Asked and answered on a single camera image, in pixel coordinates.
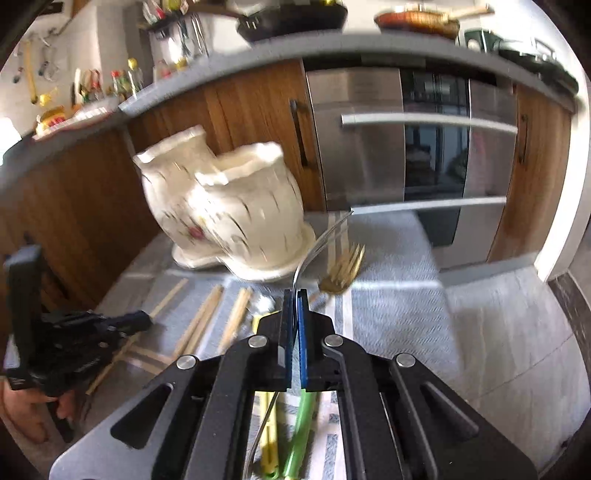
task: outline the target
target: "black cabinet handle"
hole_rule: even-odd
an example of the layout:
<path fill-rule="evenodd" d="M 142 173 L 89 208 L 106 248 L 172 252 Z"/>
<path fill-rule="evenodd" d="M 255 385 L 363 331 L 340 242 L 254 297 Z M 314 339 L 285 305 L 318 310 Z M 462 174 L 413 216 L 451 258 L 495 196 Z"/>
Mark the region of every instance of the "black cabinet handle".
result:
<path fill-rule="evenodd" d="M 524 134 L 524 141 L 523 141 L 523 149 L 519 152 L 517 159 L 519 163 L 525 166 L 526 163 L 526 155 L 527 155 L 527 140 L 530 134 L 530 118 L 524 113 L 521 115 L 521 123 L 524 125 L 525 134 Z"/>
<path fill-rule="evenodd" d="M 307 168 L 309 166 L 308 158 L 306 157 L 306 151 L 304 150 L 304 141 L 301 138 L 300 117 L 298 116 L 297 109 L 298 109 L 297 100 L 290 99 L 291 118 L 294 122 L 295 134 L 296 134 L 295 136 L 297 137 L 297 144 L 300 149 L 301 166 L 304 168 Z"/>

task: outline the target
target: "gold fork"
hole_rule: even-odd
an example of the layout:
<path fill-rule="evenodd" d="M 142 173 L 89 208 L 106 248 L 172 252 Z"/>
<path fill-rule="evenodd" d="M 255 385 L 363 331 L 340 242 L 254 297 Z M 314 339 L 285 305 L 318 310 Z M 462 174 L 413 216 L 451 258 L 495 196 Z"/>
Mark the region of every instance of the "gold fork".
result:
<path fill-rule="evenodd" d="M 308 304 L 312 305 L 322 293 L 334 296 L 340 295 L 347 290 L 359 273 L 364 255 L 365 245 L 353 244 L 348 252 L 339 257 L 328 275 L 320 280 L 318 291 L 308 299 Z"/>

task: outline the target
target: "silver screw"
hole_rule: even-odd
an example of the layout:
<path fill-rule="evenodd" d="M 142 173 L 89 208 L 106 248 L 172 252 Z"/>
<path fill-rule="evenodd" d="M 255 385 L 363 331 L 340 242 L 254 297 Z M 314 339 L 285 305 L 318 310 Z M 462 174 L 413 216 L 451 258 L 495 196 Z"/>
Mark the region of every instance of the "silver screw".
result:
<path fill-rule="evenodd" d="M 177 367 L 181 370 L 189 370 L 190 368 L 193 368 L 196 363 L 197 360 L 195 360 L 193 355 L 183 355 L 177 360 Z"/>
<path fill-rule="evenodd" d="M 332 335 L 327 335 L 324 342 L 327 346 L 341 346 L 343 344 L 343 337 L 333 333 Z"/>
<path fill-rule="evenodd" d="M 261 348 L 267 344 L 267 337 L 264 335 L 255 335 L 248 339 L 248 345 L 253 348 Z"/>
<path fill-rule="evenodd" d="M 412 367 L 416 362 L 417 360 L 410 353 L 400 353 L 396 356 L 396 363 L 402 368 Z"/>

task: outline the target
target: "green utensil handle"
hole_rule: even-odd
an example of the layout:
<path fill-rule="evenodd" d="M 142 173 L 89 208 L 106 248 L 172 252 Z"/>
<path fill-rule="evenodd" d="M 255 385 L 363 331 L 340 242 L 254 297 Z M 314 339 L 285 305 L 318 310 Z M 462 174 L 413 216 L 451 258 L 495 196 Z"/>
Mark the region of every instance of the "green utensil handle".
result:
<path fill-rule="evenodd" d="M 283 476 L 285 480 L 296 479 L 300 476 L 301 464 L 306 454 L 308 445 L 308 434 L 312 424 L 312 415 L 316 406 L 316 392 L 301 391 L 300 406 L 298 407 L 297 417 L 295 419 L 294 436 L 291 439 L 290 454 L 287 457 Z"/>

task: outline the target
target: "oven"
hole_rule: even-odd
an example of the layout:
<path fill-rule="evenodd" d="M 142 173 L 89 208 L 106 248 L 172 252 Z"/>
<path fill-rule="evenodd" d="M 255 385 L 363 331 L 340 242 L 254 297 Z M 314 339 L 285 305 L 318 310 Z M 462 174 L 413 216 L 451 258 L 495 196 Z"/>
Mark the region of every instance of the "oven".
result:
<path fill-rule="evenodd" d="M 414 210 L 440 268 L 486 261 L 511 178 L 516 103 L 409 69 L 308 72 L 329 210 Z"/>

